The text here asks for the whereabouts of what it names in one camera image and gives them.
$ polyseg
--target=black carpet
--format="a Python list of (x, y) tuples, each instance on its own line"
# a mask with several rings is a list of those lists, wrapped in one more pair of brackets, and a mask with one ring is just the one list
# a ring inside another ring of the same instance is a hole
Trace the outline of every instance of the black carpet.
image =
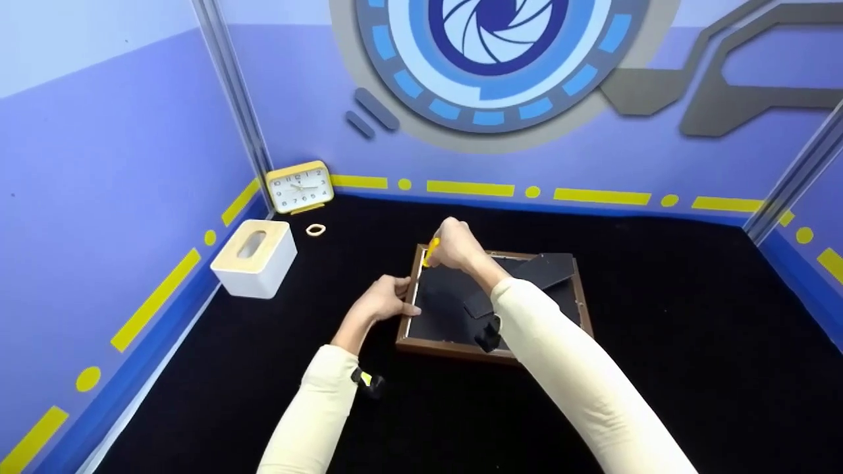
[[(254, 472), (349, 305), (448, 215), (488, 250), (576, 256), (595, 338), (700, 472), (843, 472), (843, 356), (740, 229), (355, 197), (289, 219), (273, 300), (220, 289), (98, 472)], [(600, 472), (523, 369), (398, 353), (397, 326), (363, 347), (388, 391), (358, 395), (331, 472)]]

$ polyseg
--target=picture frame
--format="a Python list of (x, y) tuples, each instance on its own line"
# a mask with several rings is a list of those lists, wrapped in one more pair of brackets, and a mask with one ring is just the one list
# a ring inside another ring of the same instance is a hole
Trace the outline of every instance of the picture frame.
[[(416, 246), (416, 254), (413, 259), (413, 267), (411, 272), (410, 288), (405, 296), (405, 302), (415, 304), (416, 296), (418, 294), (419, 277), (422, 274), (422, 262), (427, 254), (427, 245), (419, 244)], [(492, 258), (495, 259), (516, 259), (527, 261), (536, 255), (523, 254), (515, 252), (504, 251), (488, 251)], [(583, 282), (580, 278), (579, 270), (577, 268), (577, 260), (574, 259), (574, 275), (572, 277), (573, 293), (576, 298), (577, 309), (579, 310), (580, 327), (594, 337), (591, 318), (588, 314), (588, 306), (585, 301), (585, 294), (583, 292)], [(402, 316), (398, 326), (398, 335), (395, 338), (395, 346), (403, 352), (419, 353), (439, 357), (458, 358), (463, 360), (472, 360), (477, 362), (491, 362), (497, 364), (511, 364), (519, 365), (518, 360), (512, 351), (508, 349), (495, 349), (490, 353), (483, 351), (480, 346), (476, 344), (465, 344), (460, 342), (448, 341), (434, 341), (420, 337), (414, 337), (411, 334), (413, 318), (410, 316)]]

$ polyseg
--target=wooden ring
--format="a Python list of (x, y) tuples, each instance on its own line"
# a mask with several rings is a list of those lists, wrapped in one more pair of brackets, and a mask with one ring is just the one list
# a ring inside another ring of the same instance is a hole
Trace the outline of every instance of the wooden ring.
[(311, 237), (319, 237), (325, 233), (325, 226), (322, 224), (310, 224), (304, 232), (307, 232)]

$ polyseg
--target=yellow stripe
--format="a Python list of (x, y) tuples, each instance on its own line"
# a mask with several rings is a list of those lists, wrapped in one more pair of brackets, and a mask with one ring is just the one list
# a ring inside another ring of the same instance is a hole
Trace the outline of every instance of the yellow stripe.
[(331, 175), (330, 183), (333, 186), (343, 187), (364, 187), (368, 189), (389, 188), (386, 178), (380, 176)]
[(646, 206), (650, 202), (649, 192), (595, 191), (590, 189), (556, 188), (553, 198), (557, 201), (599, 202), (601, 204), (627, 204)]
[(0, 462), (0, 473), (19, 474), (44, 448), (47, 441), (56, 434), (67, 420), (67, 412), (59, 407), (51, 407), (38, 420), (38, 423), (20, 440), (3, 461)]
[(461, 181), (428, 181), (427, 192), (512, 197), (515, 195), (515, 186), (493, 185), (489, 183), (466, 183)]
[(734, 197), (707, 197), (699, 196), (691, 205), (693, 209), (705, 209), (707, 211), (734, 211), (736, 213), (754, 213), (761, 209), (764, 201), (760, 199), (737, 199)]
[(781, 217), (779, 218), (779, 224), (781, 224), (781, 226), (782, 226), (782, 227), (787, 227), (788, 225), (790, 225), (790, 222), (791, 222), (791, 221), (793, 220), (793, 218), (795, 218), (795, 217), (796, 217), (796, 216), (795, 216), (795, 215), (793, 215), (793, 213), (792, 213), (792, 212), (790, 212), (790, 209), (788, 209), (788, 210), (786, 210), (786, 211), (785, 211), (785, 213), (783, 213), (783, 214), (781, 215)]
[(825, 249), (823, 253), (819, 254), (817, 261), (843, 285), (843, 258), (840, 257), (840, 254), (834, 250)]
[(250, 182), (249, 185), (246, 186), (246, 189), (240, 192), (240, 195), (237, 196), (237, 199), (234, 199), (234, 202), (232, 202), (231, 205), (228, 206), (228, 209), (226, 209), (223, 213), (223, 224), (225, 224), (226, 227), (228, 227), (229, 225), (231, 225), (232, 222), (234, 222), (237, 216), (240, 215), (240, 212), (242, 212), (243, 209), (246, 208), (246, 205), (249, 204), (249, 201), (252, 200), (252, 197), (259, 189), (260, 182), (257, 178), (254, 178), (252, 182)]
[(143, 327), (155, 316), (155, 313), (164, 306), (164, 303), (167, 302), (167, 299), (175, 292), (181, 282), (191, 273), (191, 270), (199, 263), (200, 259), (198, 250), (191, 249), (191, 251), (187, 252), (187, 255), (181, 259), (179, 265), (167, 275), (155, 291), (149, 295), (149, 298), (135, 311), (135, 314), (111, 338), (111, 345), (116, 347), (120, 352), (125, 351), (135, 337), (140, 334)]

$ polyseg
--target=alarm clock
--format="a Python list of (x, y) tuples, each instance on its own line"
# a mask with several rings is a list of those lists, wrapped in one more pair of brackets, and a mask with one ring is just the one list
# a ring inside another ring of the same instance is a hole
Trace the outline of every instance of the alarm clock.
[(280, 214), (297, 214), (322, 207), (334, 198), (328, 167), (320, 160), (266, 173), (266, 188)]

